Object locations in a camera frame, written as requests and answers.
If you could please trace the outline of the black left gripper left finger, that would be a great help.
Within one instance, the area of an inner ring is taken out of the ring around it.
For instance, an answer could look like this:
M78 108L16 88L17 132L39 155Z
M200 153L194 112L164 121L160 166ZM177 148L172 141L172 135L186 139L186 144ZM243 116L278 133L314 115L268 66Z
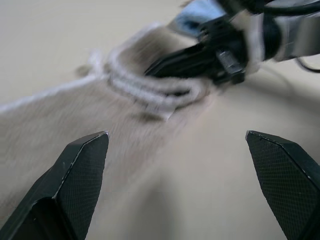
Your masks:
M84 240L100 195L109 134L69 143L0 230L2 240Z

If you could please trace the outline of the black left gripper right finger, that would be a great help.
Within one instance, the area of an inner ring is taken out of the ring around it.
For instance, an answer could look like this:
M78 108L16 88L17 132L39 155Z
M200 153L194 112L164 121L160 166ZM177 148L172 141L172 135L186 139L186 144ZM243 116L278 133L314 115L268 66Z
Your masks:
M297 143L249 130L261 191L288 240L320 238L320 166Z

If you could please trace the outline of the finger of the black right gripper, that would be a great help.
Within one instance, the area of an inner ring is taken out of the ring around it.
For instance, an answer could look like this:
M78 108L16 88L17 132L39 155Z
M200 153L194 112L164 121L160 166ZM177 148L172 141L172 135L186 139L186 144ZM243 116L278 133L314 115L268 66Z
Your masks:
M213 60L216 59L215 49L209 44L198 43L196 45L180 49L163 55L162 60Z
M221 74L221 65L212 54L168 54L153 62L144 74L156 78L212 77Z

